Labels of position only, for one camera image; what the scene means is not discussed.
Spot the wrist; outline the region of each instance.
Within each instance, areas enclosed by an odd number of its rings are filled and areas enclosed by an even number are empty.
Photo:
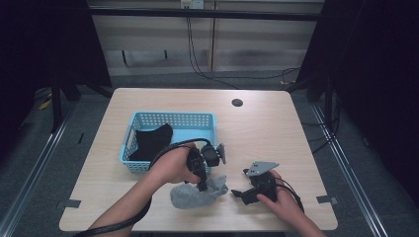
[[[317,225],[304,213],[297,213],[289,224],[303,237],[305,236],[325,236]]]
[[[142,177],[140,183],[142,186],[146,186],[150,189],[153,189],[154,191],[157,191],[167,182],[164,181],[162,175],[157,174],[153,170],[150,170],[145,174],[145,176]]]
[[[286,222],[294,228],[298,228],[307,221],[309,221],[308,217],[301,211],[289,214],[286,220]]]

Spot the gray floor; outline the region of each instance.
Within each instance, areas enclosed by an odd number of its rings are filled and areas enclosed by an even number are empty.
[[[250,77],[216,79],[230,85],[190,72],[115,76],[113,83],[114,89],[118,87],[232,89],[234,86],[248,90],[281,90],[290,85],[287,83],[291,83],[295,79],[297,71],[285,77],[261,79],[261,77],[280,74],[280,70],[207,73],[209,76],[218,77]],[[56,208],[56,205],[59,201],[69,198],[110,101],[87,88],[81,87],[80,90],[82,98],[77,103],[66,130],[47,164],[13,236],[71,236],[70,233],[59,230],[58,222],[63,210]],[[306,100],[303,90],[292,93],[292,98],[307,141],[311,149],[315,150],[325,142],[325,139],[322,138],[323,133],[319,126],[308,124],[317,123],[311,104]],[[22,127],[20,139],[11,149],[7,162],[0,168],[2,217],[18,194],[50,136],[51,107],[43,111],[38,110],[38,105],[42,100],[43,98],[36,101]],[[352,168],[376,208],[388,235],[417,236],[419,233],[418,209],[400,185],[383,168],[379,156],[364,144],[362,133],[351,122],[345,111],[342,112],[340,121],[337,137]],[[327,231],[327,235],[374,236],[330,148],[323,147],[314,154],[314,159],[327,193],[339,201],[333,206],[339,226],[336,230]],[[195,237],[202,235],[199,233],[157,233],[154,236]],[[236,236],[279,236],[279,234],[240,233]],[[295,236],[295,234],[287,233],[287,236]]]

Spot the black curtain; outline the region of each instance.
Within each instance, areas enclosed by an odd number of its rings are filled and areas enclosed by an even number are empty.
[[[326,3],[325,12],[343,11]],[[339,28],[335,24],[316,26],[298,79],[312,75],[321,58],[336,58],[321,72],[330,76],[345,110],[419,206],[419,3],[366,0],[365,5],[355,1],[348,8],[361,11],[353,12],[353,25],[343,25],[337,38],[327,34],[328,27]],[[323,50],[327,44],[337,50]],[[325,91],[326,79],[311,81],[310,98]]]
[[[76,84],[112,86],[92,17],[56,10],[69,7],[87,7],[87,3],[0,2],[2,154],[33,105],[35,91],[50,87],[54,76],[66,95]]]

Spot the black cloth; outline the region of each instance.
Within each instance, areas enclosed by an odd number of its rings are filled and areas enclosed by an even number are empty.
[[[130,161],[152,161],[154,157],[172,140],[173,129],[164,124],[155,130],[135,132],[138,149],[130,156]]]

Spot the power outlet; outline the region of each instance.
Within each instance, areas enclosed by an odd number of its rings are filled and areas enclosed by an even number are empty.
[[[192,0],[181,0],[181,9],[192,9]]]
[[[204,9],[204,0],[192,0],[192,9]]]

